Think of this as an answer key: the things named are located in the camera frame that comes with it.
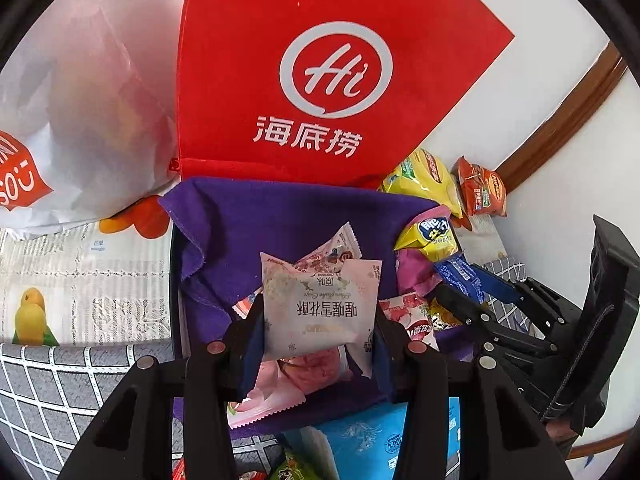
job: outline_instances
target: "red bag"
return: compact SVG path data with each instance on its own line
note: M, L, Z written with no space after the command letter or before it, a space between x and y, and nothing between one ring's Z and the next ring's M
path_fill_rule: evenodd
M461 156L456 162L466 214L507 216L507 193L500 175Z
M513 34L480 0L186 0L183 178L377 187Z

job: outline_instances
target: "brown wooden molding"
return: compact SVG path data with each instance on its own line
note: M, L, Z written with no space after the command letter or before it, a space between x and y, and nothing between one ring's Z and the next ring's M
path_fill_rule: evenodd
M554 156L596 112L625 73L626 62L609 41L558 110L496 170L508 192Z
M584 446L575 446L571 450L571 453L569 453L569 457L567 458L567 460L571 460L572 458L582 458L583 456L596 455L598 453L602 453L603 451L608 451L609 449L622 446L626 442L630 434L631 430L626 430L622 433L610 436L609 438L605 438L597 442L584 444Z

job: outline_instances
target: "hi logo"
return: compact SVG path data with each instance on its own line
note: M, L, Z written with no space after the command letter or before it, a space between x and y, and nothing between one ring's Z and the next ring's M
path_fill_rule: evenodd
M340 119L380 99L392 73L391 51L378 34L357 23L329 22L289 45L280 63L280 85L299 110Z

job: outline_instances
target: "parrot illustration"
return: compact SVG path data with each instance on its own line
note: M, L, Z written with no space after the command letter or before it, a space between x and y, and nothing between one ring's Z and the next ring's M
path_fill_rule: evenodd
M37 288L28 288L20 298L15 313L13 343L33 346L60 346L47 326L44 298Z

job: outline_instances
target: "metal screw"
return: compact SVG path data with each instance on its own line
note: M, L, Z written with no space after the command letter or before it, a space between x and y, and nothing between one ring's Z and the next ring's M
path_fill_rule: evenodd
M495 359L493 357L489 357L488 355L483 355L478 359L480 366L487 370L493 370L495 368Z
M226 345L222 341L212 341L207 345L207 352L210 354L222 354L226 350Z
M150 355L145 355L136 361L136 366L141 370L149 370L154 364L156 364L156 360L153 359Z
M406 347L414 354L424 354L427 351L427 345L422 341L411 341Z

